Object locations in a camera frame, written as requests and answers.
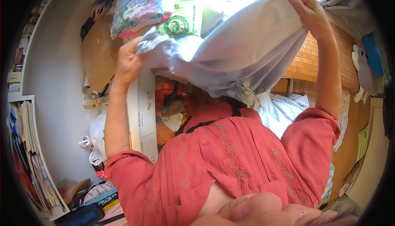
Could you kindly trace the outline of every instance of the woman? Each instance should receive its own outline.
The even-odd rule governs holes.
[[[134,39],[119,50],[106,121],[106,174],[135,225],[320,225],[356,218],[314,209],[328,180],[340,133],[341,84],[335,37],[316,0],[288,0],[317,40],[316,107],[301,113],[279,140],[256,111],[207,106],[169,140],[154,166],[129,150],[126,92],[142,57]]]

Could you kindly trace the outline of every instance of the red blouse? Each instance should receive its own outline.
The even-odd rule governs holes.
[[[108,159],[105,172],[116,186],[131,225],[189,225],[217,181],[235,198],[272,192],[283,205],[316,207],[329,176],[331,150],[340,129],[337,117],[308,108],[281,140],[258,113],[227,103],[207,106],[163,147],[154,166],[142,153],[123,151]],[[217,120],[196,128],[200,122]]]

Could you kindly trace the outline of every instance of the bicycle helmet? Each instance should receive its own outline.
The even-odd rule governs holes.
[[[96,0],[89,12],[90,16],[96,21],[100,16],[105,15],[113,5],[114,0]]]

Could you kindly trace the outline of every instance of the right hand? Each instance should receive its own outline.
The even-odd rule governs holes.
[[[317,0],[288,0],[299,14],[302,24],[309,29],[317,40],[333,35],[332,28],[326,18],[323,7]]]
[[[141,38],[137,37],[119,48],[114,83],[123,90],[127,90],[140,75],[143,59],[136,56],[135,52]]]

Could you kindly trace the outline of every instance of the forearm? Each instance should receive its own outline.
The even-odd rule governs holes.
[[[316,108],[337,116],[341,102],[340,57],[332,29],[318,43]]]
[[[120,85],[115,78],[109,95],[104,133],[107,158],[130,149],[129,121],[126,110],[127,91],[128,89]]]

